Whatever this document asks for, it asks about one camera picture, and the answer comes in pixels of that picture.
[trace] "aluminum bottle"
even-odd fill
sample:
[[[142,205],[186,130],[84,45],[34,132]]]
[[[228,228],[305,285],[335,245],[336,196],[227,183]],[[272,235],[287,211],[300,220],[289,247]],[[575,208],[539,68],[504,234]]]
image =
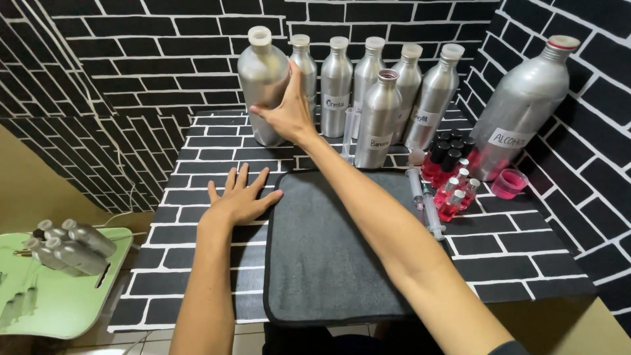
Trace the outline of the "aluminum bottle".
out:
[[[382,69],[377,83],[362,100],[362,120],[355,151],[355,166],[368,169],[381,167],[392,141],[392,131],[401,108],[401,94],[396,89],[399,73]]]
[[[381,59],[381,51],[384,49],[386,40],[381,37],[368,37],[366,39],[366,54],[355,66],[353,73],[353,131],[352,137],[357,139],[359,134],[359,121],[362,119],[363,96],[370,90],[372,85],[377,83],[377,75],[381,69],[386,68],[384,60]]]
[[[116,244],[89,224],[77,223],[74,219],[66,219],[61,226],[68,230],[70,239],[104,258],[109,258],[116,252]]]
[[[280,49],[273,46],[267,27],[255,26],[247,32],[250,46],[239,56],[237,68],[245,104],[276,108],[283,101],[289,84],[289,62]],[[261,145],[275,147],[285,141],[263,118],[249,112],[254,138]]]
[[[423,75],[421,68],[418,67],[418,58],[423,53],[423,47],[418,44],[404,44],[401,50],[401,60],[396,63],[392,69],[399,73],[399,80],[396,82],[396,88],[401,94],[401,110],[397,115],[394,123],[394,132],[392,133],[391,144],[397,144],[403,136],[405,124],[408,122],[414,99],[421,86]]]
[[[308,35],[293,35],[293,53],[289,59],[295,61],[302,70],[302,91],[307,96],[311,121],[315,123],[317,66],[316,61],[309,54],[309,41]]]
[[[54,250],[57,259],[90,276],[102,273],[107,267],[105,259],[76,241],[61,241],[59,238],[50,238],[46,241],[46,248]]]
[[[353,65],[346,55],[347,47],[346,37],[331,38],[331,53],[320,73],[320,129],[331,138],[344,135],[346,108],[350,103]]]
[[[565,60],[579,44],[552,36],[539,56],[500,80],[470,134],[476,140],[468,157],[472,177],[494,180],[550,117],[569,90]]]
[[[416,96],[412,115],[403,144],[410,149],[426,149],[438,129],[460,79],[456,64],[463,56],[464,47],[449,43],[442,46],[439,63],[423,77],[421,90]]]
[[[24,247],[31,249],[31,253],[34,258],[39,260],[42,265],[47,266],[53,270],[59,270],[70,276],[83,275],[76,268],[69,266],[62,260],[55,257],[55,252],[44,246],[44,242],[37,238],[29,238],[24,242]]]
[[[39,222],[37,224],[37,228],[44,231],[44,238],[46,238],[46,240],[53,237],[57,237],[63,241],[70,240],[70,237],[68,236],[68,231],[63,228],[53,226],[50,219],[45,219]]]

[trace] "felt mat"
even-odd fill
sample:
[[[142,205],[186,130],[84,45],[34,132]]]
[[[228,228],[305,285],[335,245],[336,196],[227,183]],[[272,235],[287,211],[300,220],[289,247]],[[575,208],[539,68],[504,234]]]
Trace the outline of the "felt mat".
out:
[[[404,170],[363,173],[415,213]],[[269,221],[263,291],[271,322],[339,325],[414,314],[319,171],[287,173],[276,189],[284,195]]]

